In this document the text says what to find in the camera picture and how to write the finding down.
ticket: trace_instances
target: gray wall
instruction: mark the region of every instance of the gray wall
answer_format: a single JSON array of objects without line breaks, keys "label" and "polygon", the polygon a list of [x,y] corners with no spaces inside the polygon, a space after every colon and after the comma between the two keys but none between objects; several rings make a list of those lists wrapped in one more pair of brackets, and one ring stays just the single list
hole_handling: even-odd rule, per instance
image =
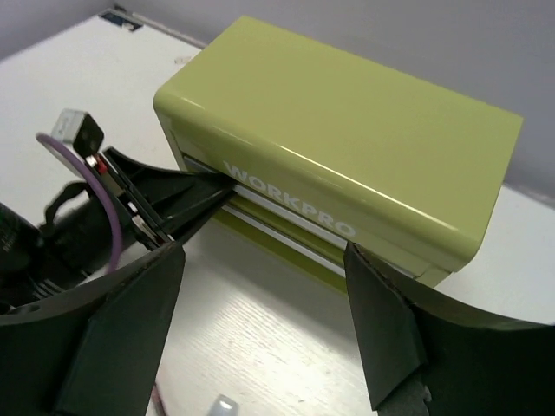
[{"label": "gray wall", "polygon": [[110,0],[0,0],[0,59],[109,7]]},{"label": "gray wall", "polygon": [[507,174],[555,197],[554,0],[120,0],[210,42],[259,17],[520,113]]}]

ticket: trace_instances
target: wire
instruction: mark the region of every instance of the wire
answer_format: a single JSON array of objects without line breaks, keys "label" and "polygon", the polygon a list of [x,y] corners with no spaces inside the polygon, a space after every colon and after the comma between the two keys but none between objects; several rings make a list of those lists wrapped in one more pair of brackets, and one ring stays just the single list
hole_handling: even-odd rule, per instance
[{"label": "wire", "polygon": [[83,179],[87,181],[96,197],[101,202],[102,207],[106,212],[106,216],[108,217],[108,222],[110,223],[110,229],[112,231],[112,253],[110,254],[110,260],[106,273],[115,271],[118,267],[121,253],[123,251],[123,237],[121,235],[118,213],[112,199],[110,199],[108,193],[104,189],[104,186],[96,178],[96,176],[85,166],[83,162],[79,160],[79,158],[77,158],[77,156],[75,156],[65,145],[63,145],[63,143],[44,133],[38,133],[36,135],[36,140],[43,146],[48,146],[60,153],[60,155],[81,174]]}]

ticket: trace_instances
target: white table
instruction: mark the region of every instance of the white table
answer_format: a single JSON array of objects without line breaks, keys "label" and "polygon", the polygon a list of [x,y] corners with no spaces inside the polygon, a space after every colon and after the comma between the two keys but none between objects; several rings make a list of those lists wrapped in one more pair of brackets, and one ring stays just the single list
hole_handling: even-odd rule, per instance
[{"label": "white table", "polygon": [[[0,199],[33,223],[71,174],[34,140],[64,107],[89,111],[106,145],[176,167],[155,90],[198,50],[153,29],[91,18],[0,63]],[[127,260],[143,250],[135,246]],[[219,394],[241,415],[371,414],[346,297],[218,224],[186,245],[180,299],[160,365],[172,415]],[[503,189],[478,256],[439,287],[464,302],[555,322],[555,212]]]}]

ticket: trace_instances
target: white lettering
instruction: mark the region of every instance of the white lettering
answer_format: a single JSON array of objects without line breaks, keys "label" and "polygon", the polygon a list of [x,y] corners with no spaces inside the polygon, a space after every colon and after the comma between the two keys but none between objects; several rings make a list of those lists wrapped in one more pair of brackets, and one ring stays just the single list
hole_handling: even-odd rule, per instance
[{"label": "white lettering", "polygon": [[336,230],[342,233],[346,237],[353,237],[355,233],[355,229],[348,224],[345,223],[336,223]]},{"label": "white lettering", "polygon": [[227,168],[227,170],[229,171],[229,174],[232,175],[232,178],[235,178],[235,179],[238,178],[241,182],[246,181],[247,173],[245,171],[241,171],[236,166],[229,166],[229,163],[227,163],[227,162],[224,162],[224,164],[225,164],[225,167]]},{"label": "white lettering", "polygon": [[254,186],[256,189],[258,189],[261,192],[264,192],[266,190],[266,184],[262,182],[260,179],[258,179],[256,176],[250,176],[249,182],[251,183],[252,186]]},{"label": "white lettering", "polygon": [[305,215],[317,215],[318,211],[312,205],[308,205],[306,202],[303,202],[303,209],[301,212]]},{"label": "white lettering", "polygon": [[262,179],[259,179],[256,176],[251,176],[248,172],[243,171],[234,165],[230,165],[225,161],[224,164],[229,174],[240,182],[249,184],[259,192],[266,193],[270,198],[283,202],[285,205],[288,205],[295,211],[301,212],[305,216],[317,216],[318,223],[325,225],[330,229],[336,230],[339,234],[345,237],[354,237],[356,235],[356,230],[352,226],[341,221],[334,222],[334,219],[330,214],[319,211],[314,205],[307,204],[299,198],[293,198],[289,193],[282,192],[274,185],[266,184]]},{"label": "white lettering", "polygon": [[293,208],[295,208],[295,210],[300,211],[298,209],[298,206],[296,206],[296,203],[299,202],[298,198],[292,198],[291,195],[289,193],[284,193],[284,202],[286,205],[290,205]]},{"label": "white lettering", "polygon": [[281,191],[279,191],[278,188],[274,185],[268,184],[268,195],[270,195],[270,197],[272,198],[277,199],[278,201],[281,201],[281,199],[279,198],[281,196]]}]

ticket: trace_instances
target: green toolbox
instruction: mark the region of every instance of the green toolbox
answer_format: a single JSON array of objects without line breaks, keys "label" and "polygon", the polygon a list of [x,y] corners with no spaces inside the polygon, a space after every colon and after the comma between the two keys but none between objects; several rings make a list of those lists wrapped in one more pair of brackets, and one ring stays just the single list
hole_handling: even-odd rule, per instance
[{"label": "green toolbox", "polygon": [[221,221],[338,288],[347,241],[430,286],[468,264],[523,122],[248,16],[154,110],[183,169],[238,181]]}]

